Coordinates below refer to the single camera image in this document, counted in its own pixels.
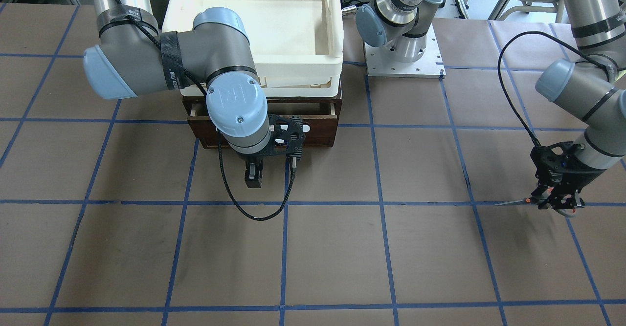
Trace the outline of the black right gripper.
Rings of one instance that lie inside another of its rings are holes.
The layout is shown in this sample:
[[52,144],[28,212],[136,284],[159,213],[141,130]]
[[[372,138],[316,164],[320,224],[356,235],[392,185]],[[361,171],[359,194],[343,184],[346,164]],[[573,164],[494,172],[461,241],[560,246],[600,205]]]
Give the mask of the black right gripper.
[[246,160],[245,184],[248,188],[261,188],[263,179],[262,157],[284,155],[292,163],[297,163],[303,153],[307,125],[299,116],[283,117],[269,115],[268,141],[250,154],[242,154]]

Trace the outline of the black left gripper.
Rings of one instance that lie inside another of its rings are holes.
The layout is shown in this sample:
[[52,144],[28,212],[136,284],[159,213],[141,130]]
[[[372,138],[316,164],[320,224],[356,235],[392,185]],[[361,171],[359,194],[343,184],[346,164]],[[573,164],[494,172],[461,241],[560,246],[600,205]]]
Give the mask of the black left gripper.
[[[542,146],[534,141],[531,150],[538,184],[531,192],[531,203],[540,210],[576,212],[585,208],[581,190],[609,168],[609,156],[587,141],[561,142]],[[552,190],[553,205],[548,197]]]

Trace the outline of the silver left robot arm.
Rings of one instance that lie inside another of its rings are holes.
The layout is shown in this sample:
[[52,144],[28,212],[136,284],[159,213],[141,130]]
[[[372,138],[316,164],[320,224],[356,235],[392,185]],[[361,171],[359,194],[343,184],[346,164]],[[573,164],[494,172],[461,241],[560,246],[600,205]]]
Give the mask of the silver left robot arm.
[[[372,0],[356,9],[363,41],[382,47],[400,37],[421,37],[432,22],[427,3],[441,0]],[[566,217],[585,206],[581,192],[625,156],[625,92],[615,81],[625,71],[625,6],[619,0],[564,0],[577,61],[550,64],[535,90],[586,124],[575,141],[543,146],[526,128],[538,179],[530,196],[510,205],[534,204]]]

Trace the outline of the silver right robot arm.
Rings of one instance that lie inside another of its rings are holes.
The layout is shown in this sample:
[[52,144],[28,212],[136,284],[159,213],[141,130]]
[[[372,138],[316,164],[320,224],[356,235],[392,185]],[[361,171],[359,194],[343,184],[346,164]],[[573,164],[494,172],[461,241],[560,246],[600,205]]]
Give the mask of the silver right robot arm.
[[294,180],[305,139],[302,119],[268,112],[250,41],[229,8],[197,14],[192,30],[159,33],[150,0],[94,0],[100,43],[83,66],[103,99],[125,99],[197,86],[219,139],[246,162],[245,182],[259,188],[265,157],[284,155]]

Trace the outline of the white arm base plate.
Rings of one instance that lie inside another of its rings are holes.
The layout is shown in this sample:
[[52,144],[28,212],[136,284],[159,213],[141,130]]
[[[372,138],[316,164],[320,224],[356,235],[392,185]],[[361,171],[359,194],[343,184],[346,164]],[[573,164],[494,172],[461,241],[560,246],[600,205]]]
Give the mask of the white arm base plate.
[[440,78],[447,74],[433,26],[422,37],[400,36],[382,47],[363,46],[369,76]]

